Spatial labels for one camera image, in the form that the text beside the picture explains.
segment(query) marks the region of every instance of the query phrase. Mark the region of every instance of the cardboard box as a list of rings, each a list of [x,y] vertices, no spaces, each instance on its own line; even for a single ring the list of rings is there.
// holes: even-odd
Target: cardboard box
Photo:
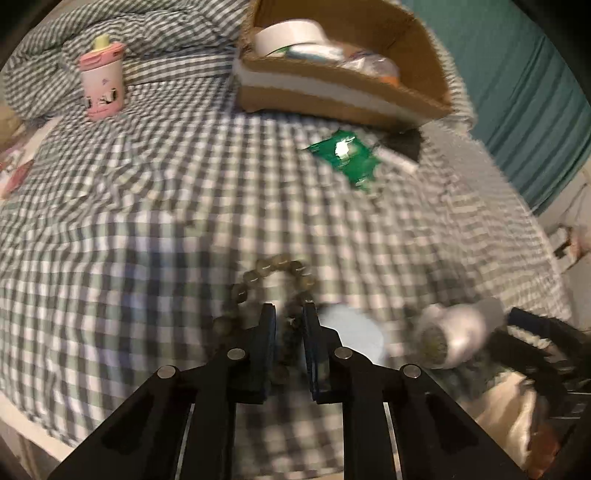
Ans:
[[[284,20],[317,21],[346,49],[379,53],[400,68],[393,86],[336,65],[259,57],[254,34]],[[234,72],[238,104],[335,118],[389,130],[417,127],[451,113],[443,68],[424,27],[383,0],[251,0]]]

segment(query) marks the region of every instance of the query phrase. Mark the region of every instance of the pink sippy cup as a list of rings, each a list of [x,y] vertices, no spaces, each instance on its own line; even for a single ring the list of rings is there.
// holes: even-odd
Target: pink sippy cup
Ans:
[[[85,105],[91,120],[119,112],[124,105],[123,53],[120,42],[109,42],[108,35],[97,37],[92,51],[80,57]]]

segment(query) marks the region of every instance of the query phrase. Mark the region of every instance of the white tape roll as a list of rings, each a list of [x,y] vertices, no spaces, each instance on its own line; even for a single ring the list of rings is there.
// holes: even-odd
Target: white tape roll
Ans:
[[[261,30],[254,38],[255,53],[261,57],[298,43],[327,44],[328,38],[313,20],[286,20]]]

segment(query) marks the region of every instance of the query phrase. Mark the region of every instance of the green packet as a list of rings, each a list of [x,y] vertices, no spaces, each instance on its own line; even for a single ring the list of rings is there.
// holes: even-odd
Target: green packet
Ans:
[[[312,144],[308,150],[345,174],[358,188],[366,190],[374,179],[379,160],[353,132],[338,130],[332,137]]]

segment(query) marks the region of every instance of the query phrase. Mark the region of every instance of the checkered blanket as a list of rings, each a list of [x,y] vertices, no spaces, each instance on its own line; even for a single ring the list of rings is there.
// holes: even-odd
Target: checkered blanket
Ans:
[[[304,150],[338,128],[234,106],[234,43],[245,1],[105,0],[24,39],[4,77],[27,119],[64,115],[0,212],[0,389],[62,441],[83,440],[159,366],[206,360],[228,286],[278,252],[314,267],[321,302],[381,322],[393,365],[408,322],[430,303],[498,296],[568,318],[536,221],[467,135],[473,112],[435,37],[455,112],[422,129],[414,176],[383,164],[370,193]],[[90,122],[77,58],[99,34],[127,45],[128,104]],[[286,299],[280,279],[265,300]],[[456,397],[490,385],[484,353],[437,372]],[[342,469],[338,406],[303,380],[241,406],[241,478]]]

